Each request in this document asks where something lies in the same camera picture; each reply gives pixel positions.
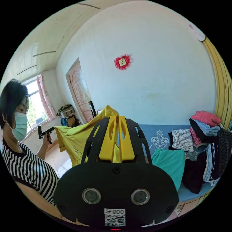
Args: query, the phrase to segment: yellow wooden frame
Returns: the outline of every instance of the yellow wooden frame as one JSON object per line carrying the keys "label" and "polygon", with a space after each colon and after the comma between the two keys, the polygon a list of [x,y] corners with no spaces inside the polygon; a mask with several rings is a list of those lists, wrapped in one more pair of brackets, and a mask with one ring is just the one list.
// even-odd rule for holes
{"label": "yellow wooden frame", "polygon": [[222,57],[211,41],[206,37],[202,42],[210,55],[215,73],[216,105],[214,113],[221,119],[224,128],[228,130],[232,116],[231,77]]}

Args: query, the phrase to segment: red decoration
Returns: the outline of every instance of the red decoration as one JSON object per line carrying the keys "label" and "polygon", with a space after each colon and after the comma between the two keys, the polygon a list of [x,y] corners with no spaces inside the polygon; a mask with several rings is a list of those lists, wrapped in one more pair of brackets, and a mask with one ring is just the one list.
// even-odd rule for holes
{"label": "red decoration", "polygon": [[125,54],[114,59],[115,67],[124,70],[131,64],[131,56]]}

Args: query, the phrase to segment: qr code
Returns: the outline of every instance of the qr code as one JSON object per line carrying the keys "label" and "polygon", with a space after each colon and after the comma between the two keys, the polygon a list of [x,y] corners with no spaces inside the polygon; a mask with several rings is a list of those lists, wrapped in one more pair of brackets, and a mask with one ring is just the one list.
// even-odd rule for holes
{"label": "qr code", "polygon": [[126,226],[126,215],[105,215],[105,226]]}

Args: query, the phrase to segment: face mask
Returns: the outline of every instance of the face mask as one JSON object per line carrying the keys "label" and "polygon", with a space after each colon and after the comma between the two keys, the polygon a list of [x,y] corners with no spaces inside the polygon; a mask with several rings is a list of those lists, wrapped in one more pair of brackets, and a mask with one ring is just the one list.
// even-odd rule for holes
{"label": "face mask", "polygon": [[14,113],[15,114],[15,129],[12,129],[10,125],[8,126],[12,129],[12,133],[14,137],[20,142],[22,141],[27,135],[27,116],[23,113]]}

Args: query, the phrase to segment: pink door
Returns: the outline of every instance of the pink door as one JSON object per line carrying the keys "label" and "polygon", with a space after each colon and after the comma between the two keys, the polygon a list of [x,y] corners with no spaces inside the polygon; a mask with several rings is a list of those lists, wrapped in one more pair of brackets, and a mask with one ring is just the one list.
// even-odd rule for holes
{"label": "pink door", "polygon": [[93,115],[86,96],[86,94],[88,94],[88,90],[86,90],[86,86],[83,85],[82,70],[79,62],[69,74],[69,80],[71,82],[72,89],[76,96],[78,105],[80,106],[81,112],[86,122],[89,123],[93,119]]}

